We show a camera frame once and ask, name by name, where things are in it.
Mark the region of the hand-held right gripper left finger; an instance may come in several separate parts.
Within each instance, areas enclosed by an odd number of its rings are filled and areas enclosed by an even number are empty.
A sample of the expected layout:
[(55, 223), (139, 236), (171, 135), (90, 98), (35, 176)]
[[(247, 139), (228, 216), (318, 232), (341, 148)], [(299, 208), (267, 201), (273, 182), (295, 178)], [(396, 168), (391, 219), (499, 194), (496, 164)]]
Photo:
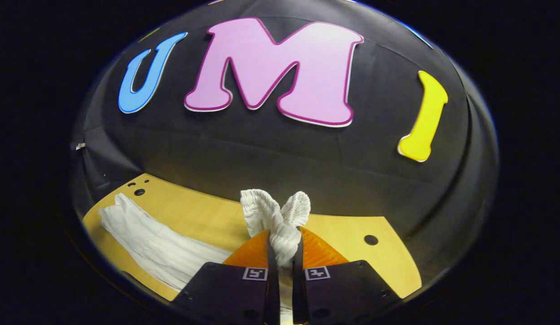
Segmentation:
[(170, 305), (193, 325), (278, 325), (278, 267), (261, 231), (222, 263), (205, 263)]

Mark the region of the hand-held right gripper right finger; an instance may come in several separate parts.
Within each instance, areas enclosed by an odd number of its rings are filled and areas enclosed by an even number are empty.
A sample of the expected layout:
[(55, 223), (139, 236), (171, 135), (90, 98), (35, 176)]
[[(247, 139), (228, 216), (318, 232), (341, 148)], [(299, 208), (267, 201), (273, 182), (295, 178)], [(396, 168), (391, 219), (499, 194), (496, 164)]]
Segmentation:
[(401, 302), (366, 260), (349, 261), (298, 227), (293, 261), (293, 321), (299, 325), (366, 325)]

